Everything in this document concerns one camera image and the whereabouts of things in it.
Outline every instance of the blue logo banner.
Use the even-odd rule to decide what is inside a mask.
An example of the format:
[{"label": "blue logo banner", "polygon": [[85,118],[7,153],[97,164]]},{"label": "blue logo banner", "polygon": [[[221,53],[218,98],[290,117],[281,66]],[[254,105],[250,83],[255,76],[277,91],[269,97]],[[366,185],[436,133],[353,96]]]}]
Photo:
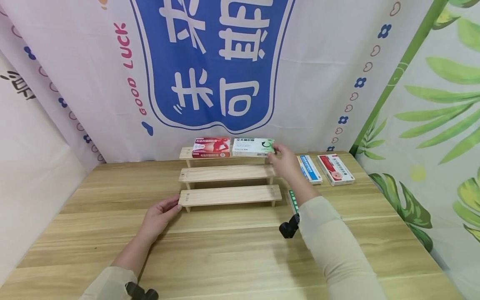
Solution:
[{"label": "blue logo banner", "polygon": [[188,130],[267,124],[295,0],[131,0],[152,110]]}]

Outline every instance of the hand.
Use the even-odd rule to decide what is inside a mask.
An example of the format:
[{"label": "hand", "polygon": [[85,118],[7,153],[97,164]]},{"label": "hand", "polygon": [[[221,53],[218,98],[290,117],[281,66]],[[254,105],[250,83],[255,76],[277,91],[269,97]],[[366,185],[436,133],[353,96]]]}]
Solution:
[{"label": "hand", "polygon": [[282,144],[273,144],[273,148],[282,154],[279,158],[272,152],[268,153],[267,161],[273,165],[275,172],[289,183],[297,178],[303,178],[295,153]]},{"label": "hand", "polygon": [[177,194],[150,207],[137,236],[153,243],[182,209],[182,206],[178,205],[179,197],[180,195]]}]

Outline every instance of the red medicine box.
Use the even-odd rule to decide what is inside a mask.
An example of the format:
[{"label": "red medicine box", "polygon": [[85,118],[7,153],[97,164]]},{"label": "red medicine box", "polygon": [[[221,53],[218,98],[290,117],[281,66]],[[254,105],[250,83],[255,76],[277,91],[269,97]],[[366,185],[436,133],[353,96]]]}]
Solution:
[{"label": "red medicine box", "polygon": [[230,157],[230,138],[198,137],[193,144],[192,157]]}]

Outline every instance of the person's left hand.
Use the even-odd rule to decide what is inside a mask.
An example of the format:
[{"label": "person's left hand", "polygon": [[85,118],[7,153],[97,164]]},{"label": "person's left hand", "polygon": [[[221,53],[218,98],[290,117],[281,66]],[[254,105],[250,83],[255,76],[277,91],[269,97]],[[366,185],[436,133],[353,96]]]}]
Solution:
[{"label": "person's left hand", "polygon": [[178,205],[179,197],[180,195],[177,194],[150,207],[145,214],[137,236],[153,243],[182,209],[182,206]]}]

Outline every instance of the black clamp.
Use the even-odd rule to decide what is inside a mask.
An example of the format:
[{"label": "black clamp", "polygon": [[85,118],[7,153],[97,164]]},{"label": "black clamp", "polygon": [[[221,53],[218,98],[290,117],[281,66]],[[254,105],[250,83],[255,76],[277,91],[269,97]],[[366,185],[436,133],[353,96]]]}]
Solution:
[{"label": "black clamp", "polygon": [[158,300],[158,293],[154,289],[149,289],[145,293],[143,288],[132,281],[125,285],[125,289],[132,300]]},{"label": "black clamp", "polygon": [[291,239],[295,235],[295,232],[297,232],[297,229],[299,228],[299,222],[300,222],[300,215],[299,214],[294,214],[292,218],[290,218],[290,221],[284,222],[280,225],[278,230],[280,230],[280,233],[283,235],[285,239]]}]

